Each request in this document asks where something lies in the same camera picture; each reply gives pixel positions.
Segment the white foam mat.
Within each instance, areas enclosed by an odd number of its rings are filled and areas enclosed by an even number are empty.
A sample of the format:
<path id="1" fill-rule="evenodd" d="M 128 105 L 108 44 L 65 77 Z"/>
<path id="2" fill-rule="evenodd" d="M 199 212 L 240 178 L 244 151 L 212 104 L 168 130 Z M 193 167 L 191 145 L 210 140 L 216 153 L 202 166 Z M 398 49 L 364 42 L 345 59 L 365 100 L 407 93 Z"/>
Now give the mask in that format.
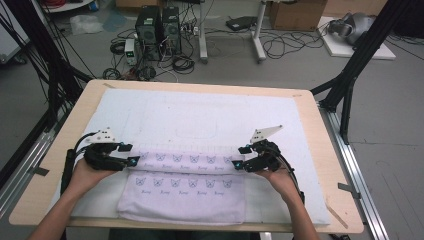
<path id="1" fill-rule="evenodd" d="M 293 167 L 306 208 L 316 225 L 327 225 L 324 196 L 297 105 L 292 98 L 155 90 L 107 90 L 86 126 L 109 127 L 119 142 L 138 147 L 200 152 L 234 151 L 249 144 L 255 129 L 282 125 L 270 136 Z M 117 205 L 129 175 L 127 168 L 90 190 L 77 204 L 76 217 L 122 218 Z M 245 179 L 242 223 L 290 221 L 286 204 L 262 177 L 238 170 Z"/>

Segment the person's left hand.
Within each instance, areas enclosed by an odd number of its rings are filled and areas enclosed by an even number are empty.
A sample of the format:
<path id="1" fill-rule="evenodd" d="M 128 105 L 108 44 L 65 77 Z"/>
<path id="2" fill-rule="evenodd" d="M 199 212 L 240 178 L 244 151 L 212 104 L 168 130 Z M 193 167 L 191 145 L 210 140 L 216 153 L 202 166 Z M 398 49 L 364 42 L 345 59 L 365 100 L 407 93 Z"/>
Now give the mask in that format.
<path id="1" fill-rule="evenodd" d="M 113 174 L 115 174 L 115 171 L 93 169 L 86 160 L 82 158 L 74 167 L 71 181 L 66 191 L 74 196 L 81 197 L 103 179 Z"/>

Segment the person's right hand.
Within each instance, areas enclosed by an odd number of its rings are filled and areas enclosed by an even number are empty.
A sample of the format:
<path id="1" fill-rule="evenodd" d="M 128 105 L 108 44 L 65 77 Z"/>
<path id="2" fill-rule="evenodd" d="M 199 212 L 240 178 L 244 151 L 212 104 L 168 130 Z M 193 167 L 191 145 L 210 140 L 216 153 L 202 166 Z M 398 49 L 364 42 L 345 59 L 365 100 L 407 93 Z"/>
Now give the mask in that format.
<path id="1" fill-rule="evenodd" d="M 281 195 L 285 202 L 300 198 L 295 183 L 286 169 L 266 170 L 262 173 L 262 176 L 270 182 L 271 186 Z"/>

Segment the white power supply unit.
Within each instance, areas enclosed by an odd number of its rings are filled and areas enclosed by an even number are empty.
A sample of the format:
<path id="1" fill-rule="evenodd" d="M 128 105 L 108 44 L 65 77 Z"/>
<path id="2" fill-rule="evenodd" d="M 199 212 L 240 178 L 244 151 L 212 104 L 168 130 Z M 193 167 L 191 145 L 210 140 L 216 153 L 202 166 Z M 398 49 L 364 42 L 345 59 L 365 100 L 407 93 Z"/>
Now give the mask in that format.
<path id="1" fill-rule="evenodd" d="M 130 66 L 134 66 L 137 63 L 137 56 L 135 50 L 135 40 L 127 39 L 125 41 L 124 54 L 127 60 L 127 63 Z"/>

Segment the round white table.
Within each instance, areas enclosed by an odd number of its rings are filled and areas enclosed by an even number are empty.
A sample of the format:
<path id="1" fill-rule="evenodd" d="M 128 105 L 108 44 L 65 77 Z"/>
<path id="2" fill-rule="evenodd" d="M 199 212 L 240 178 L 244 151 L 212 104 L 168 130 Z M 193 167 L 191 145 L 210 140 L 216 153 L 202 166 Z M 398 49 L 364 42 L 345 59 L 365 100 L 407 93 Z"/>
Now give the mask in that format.
<path id="1" fill-rule="evenodd" d="M 40 4 L 43 10 L 48 12 L 57 13 L 57 12 L 65 12 L 74 9 L 78 9 L 81 7 L 88 7 L 90 3 L 96 0 L 82 0 L 81 2 L 72 3 L 70 0 L 67 0 L 63 5 L 60 6 L 47 6 L 45 4 Z"/>

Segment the black computer tower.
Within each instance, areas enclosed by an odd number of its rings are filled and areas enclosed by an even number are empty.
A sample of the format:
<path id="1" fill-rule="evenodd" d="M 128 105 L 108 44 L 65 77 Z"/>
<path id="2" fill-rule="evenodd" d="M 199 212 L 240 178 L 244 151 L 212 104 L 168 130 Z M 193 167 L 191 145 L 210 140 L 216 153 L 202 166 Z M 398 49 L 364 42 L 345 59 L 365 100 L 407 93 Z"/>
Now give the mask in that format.
<path id="1" fill-rule="evenodd" d="M 181 53 L 179 8 L 168 6 L 162 11 L 162 25 L 166 49 L 175 55 Z"/>
<path id="2" fill-rule="evenodd" d="M 156 5 L 141 7 L 135 24 L 142 55 L 145 59 L 157 61 L 160 59 L 158 43 L 161 39 L 160 9 Z"/>

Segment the light pink shirt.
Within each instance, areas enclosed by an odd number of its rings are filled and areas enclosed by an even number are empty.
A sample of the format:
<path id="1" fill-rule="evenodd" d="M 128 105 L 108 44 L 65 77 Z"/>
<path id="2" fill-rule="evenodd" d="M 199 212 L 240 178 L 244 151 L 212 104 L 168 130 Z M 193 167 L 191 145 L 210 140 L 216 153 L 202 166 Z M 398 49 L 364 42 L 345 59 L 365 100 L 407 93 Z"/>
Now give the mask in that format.
<path id="1" fill-rule="evenodd" d="M 117 205 L 125 219 L 194 225 L 245 220 L 245 179 L 234 151 L 200 152 L 138 147 L 139 158 Z"/>

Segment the white cabinet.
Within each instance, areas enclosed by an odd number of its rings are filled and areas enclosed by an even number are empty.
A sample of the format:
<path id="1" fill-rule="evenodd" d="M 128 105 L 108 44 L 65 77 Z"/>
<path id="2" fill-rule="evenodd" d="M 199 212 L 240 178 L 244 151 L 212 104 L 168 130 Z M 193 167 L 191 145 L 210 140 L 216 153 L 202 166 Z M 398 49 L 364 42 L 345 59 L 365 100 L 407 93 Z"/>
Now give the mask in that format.
<path id="1" fill-rule="evenodd" d="M 14 30 L 19 35 L 23 44 L 26 45 L 29 42 L 29 38 L 17 22 L 15 18 L 11 19 Z M 0 24 L 0 64 L 6 64 L 11 60 L 20 50 L 18 43 L 11 37 L 6 29 Z"/>

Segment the grey headset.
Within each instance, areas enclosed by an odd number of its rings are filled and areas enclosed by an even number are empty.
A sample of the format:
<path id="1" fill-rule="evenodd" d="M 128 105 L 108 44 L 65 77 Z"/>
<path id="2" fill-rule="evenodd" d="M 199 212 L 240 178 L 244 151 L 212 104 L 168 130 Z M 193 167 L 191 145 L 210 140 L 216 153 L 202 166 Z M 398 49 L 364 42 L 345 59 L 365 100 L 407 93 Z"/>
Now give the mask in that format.
<path id="1" fill-rule="evenodd" d="M 374 23 L 374 19 L 365 13 L 347 13 L 341 19 L 332 20 L 327 28 L 328 33 L 336 33 L 348 44 L 354 45 Z"/>

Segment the person's dark trousers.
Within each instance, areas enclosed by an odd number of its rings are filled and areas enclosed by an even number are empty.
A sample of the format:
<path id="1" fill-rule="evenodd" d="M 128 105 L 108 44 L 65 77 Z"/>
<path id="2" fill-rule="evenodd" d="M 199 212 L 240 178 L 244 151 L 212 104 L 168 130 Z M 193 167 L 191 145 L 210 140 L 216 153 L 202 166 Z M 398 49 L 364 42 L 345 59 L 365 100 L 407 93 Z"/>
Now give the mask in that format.
<path id="1" fill-rule="evenodd" d="M 111 229 L 108 240 L 260 240 L 255 232 Z"/>

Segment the black metal frame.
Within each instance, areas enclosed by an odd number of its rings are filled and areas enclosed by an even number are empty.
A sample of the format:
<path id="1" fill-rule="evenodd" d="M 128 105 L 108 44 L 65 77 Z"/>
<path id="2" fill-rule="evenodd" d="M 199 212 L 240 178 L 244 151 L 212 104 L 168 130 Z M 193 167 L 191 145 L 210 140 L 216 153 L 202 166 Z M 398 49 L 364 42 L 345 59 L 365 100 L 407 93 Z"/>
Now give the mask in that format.
<path id="1" fill-rule="evenodd" d="M 0 0 L 0 6 L 8 7 L 42 59 L 40 62 L 32 57 L 32 51 L 23 43 L 12 23 L 0 14 L 0 25 L 26 54 L 39 80 L 47 85 L 48 109 L 43 119 L 46 127 L 51 129 L 59 121 L 60 108 L 67 104 L 75 105 L 83 91 L 81 83 L 88 83 L 93 77 L 72 66 L 60 53 L 31 0 Z"/>
<path id="2" fill-rule="evenodd" d="M 349 145 L 348 130 L 356 80 L 391 30 L 416 1 L 387 0 L 343 70 L 335 78 L 311 90 L 313 95 L 328 90 L 326 97 L 319 102 L 319 106 L 328 112 L 335 113 L 338 104 L 343 102 L 339 134 L 346 145 Z"/>

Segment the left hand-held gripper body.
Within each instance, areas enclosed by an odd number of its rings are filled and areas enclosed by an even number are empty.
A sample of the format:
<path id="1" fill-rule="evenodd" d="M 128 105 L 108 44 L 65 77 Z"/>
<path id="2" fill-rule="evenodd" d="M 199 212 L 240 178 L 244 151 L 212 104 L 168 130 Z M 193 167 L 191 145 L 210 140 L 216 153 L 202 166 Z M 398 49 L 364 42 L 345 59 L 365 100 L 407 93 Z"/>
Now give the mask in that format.
<path id="1" fill-rule="evenodd" d="M 87 146 L 84 158 L 93 169 L 122 171 L 127 167 L 127 159 L 111 156 L 111 153 L 118 150 L 119 144 L 123 142 L 116 140 L 109 127 L 88 133 L 85 141 Z"/>

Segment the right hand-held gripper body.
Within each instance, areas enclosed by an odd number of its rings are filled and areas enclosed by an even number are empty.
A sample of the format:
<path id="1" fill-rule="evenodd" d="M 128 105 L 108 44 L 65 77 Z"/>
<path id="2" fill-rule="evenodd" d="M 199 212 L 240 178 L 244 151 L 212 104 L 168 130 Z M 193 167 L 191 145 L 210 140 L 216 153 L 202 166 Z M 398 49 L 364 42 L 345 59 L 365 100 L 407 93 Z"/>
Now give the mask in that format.
<path id="1" fill-rule="evenodd" d="M 282 125 L 277 125 L 254 130 L 247 146 L 250 146 L 251 150 L 257 153 L 257 156 L 243 162 L 246 172 L 257 172 L 265 168 L 276 171 L 280 167 L 281 151 L 274 142 L 268 141 L 267 138 L 282 129 Z"/>

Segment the aluminium rail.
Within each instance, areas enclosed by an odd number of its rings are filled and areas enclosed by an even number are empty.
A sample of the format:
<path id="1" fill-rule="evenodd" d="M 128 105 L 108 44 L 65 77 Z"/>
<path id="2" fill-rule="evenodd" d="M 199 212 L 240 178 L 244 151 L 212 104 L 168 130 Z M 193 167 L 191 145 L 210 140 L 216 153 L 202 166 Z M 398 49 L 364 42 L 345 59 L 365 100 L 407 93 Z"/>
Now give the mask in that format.
<path id="1" fill-rule="evenodd" d="M 336 113 L 323 108 L 319 109 L 326 124 L 330 137 L 334 140 L 336 152 L 340 155 L 342 169 L 347 177 L 348 184 L 361 193 L 361 199 L 354 199 L 359 205 L 363 225 L 373 240 L 390 240 L 386 228 L 372 199 L 367 183 L 363 177 L 353 148 L 346 144 L 339 133 L 341 123 Z"/>
<path id="2" fill-rule="evenodd" d="M 40 167 L 68 113 L 60 110 L 57 120 L 49 122 L 45 113 L 0 170 L 0 219 L 4 218 L 28 184 L 34 167 Z"/>

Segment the brown cardboard box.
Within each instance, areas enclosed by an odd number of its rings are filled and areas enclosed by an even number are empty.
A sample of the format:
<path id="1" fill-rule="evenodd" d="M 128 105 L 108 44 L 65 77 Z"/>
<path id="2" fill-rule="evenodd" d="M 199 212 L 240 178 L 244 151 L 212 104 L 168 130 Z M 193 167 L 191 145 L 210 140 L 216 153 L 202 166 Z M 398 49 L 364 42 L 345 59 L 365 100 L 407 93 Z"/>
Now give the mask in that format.
<path id="1" fill-rule="evenodd" d="M 273 2 L 270 24 L 275 30 L 315 31 L 328 0 L 291 0 Z"/>

